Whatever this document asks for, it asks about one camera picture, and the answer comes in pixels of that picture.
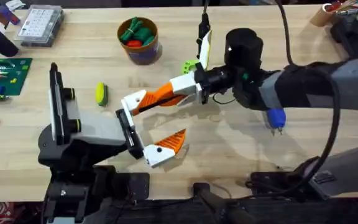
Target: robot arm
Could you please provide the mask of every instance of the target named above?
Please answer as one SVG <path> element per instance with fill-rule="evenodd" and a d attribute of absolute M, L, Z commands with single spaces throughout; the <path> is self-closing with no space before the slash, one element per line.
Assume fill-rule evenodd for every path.
<path fill-rule="evenodd" d="M 234 96 L 246 108 L 332 108 L 332 90 L 323 78 L 313 74 L 318 69 L 337 83 L 341 108 L 358 110 L 358 59 L 339 63 L 315 62 L 297 70 L 283 70 L 267 77 L 261 85 L 238 82 Z"/>

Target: green object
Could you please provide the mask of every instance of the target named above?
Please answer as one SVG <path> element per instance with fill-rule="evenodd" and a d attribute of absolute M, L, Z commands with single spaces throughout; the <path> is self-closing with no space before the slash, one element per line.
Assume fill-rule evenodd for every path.
<path fill-rule="evenodd" d="M 135 40 L 140 40 L 142 43 L 145 43 L 145 41 L 152 35 L 152 31 L 147 27 L 142 27 L 134 34 Z"/>
<path fill-rule="evenodd" d="M 107 105 L 109 102 L 108 87 L 104 83 L 98 83 L 98 86 L 96 86 L 94 98 L 99 106 Z"/>
<path fill-rule="evenodd" d="M 154 40 L 154 36 L 149 37 L 142 46 L 146 46 L 147 44 L 151 43 Z"/>
<path fill-rule="evenodd" d="M 7 73 L 7 78 L 0 78 L 0 86 L 6 87 L 5 95 L 18 96 L 22 90 L 24 80 L 29 72 L 32 58 L 10 58 L 0 59 L 0 71 Z"/>
<path fill-rule="evenodd" d="M 132 18 L 131 24 L 127 30 L 120 36 L 120 39 L 126 43 L 142 27 L 143 21 L 138 21 L 136 17 Z"/>
<path fill-rule="evenodd" d="M 247 79 L 248 79 L 248 77 L 249 77 L 248 73 L 244 73 L 244 74 L 242 74 L 242 78 L 243 78 L 243 79 L 247 80 Z"/>
<path fill-rule="evenodd" d="M 196 64 L 200 62 L 199 60 L 187 60 L 182 66 L 181 66 L 181 73 L 182 75 L 189 73 L 191 70 L 195 70 Z"/>

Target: red toy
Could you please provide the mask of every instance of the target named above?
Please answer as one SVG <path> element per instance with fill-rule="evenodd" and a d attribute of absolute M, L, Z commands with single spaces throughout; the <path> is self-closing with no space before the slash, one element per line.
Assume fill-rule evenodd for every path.
<path fill-rule="evenodd" d="M 141 47 L 142 42 L 140 40 L 130 40 L 126 44 L 128 47 Z"/>

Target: blue connector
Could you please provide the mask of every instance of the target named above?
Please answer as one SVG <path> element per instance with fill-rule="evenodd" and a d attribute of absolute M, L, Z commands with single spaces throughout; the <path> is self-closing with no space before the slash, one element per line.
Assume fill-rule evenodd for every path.
<path fill-rule="evenodd" d="M 0 95 L 5 93 L 6 88 L 4 86 L 0 86 Z"/>
<path fill-rule="evenodd" d="M 270 127 L 277 129 L 280 134 L 283 134 L 283 128 L 285 126 L 285 112 L 284 109 L 270 109 L 267 111 L 267 119 Z"/>

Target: cup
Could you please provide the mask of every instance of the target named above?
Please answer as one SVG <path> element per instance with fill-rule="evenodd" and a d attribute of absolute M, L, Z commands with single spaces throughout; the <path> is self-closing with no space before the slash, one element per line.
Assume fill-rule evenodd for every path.
<path fill-rule="evenodd" d="M 323 4 L 319 11 L 311 18 L 310 23 L 315 26 L 325 26 L 333 18 L 334 13 L 328 12 L 327 8 L 331 6 L 330 3 Z"/>
<path fill-rule="evenodd" d="M 132 18 L 123 22 L 117 30 L 117 38 L 124 48 L 129 58 L 136 64 L 147 65 L 155 61 L 158 53 L 161 51 L 161 46 L 158 42 L 158 30 L 157 26 L 148 18 L 137 17 L 138 20 L 143 21 L 142 27 L 147 27 L 152 31 L 154 40 L 151 43 L 141 47 L 128 47 L 120 39 L 120 36 L 129 28 L 132 22 Z"/>

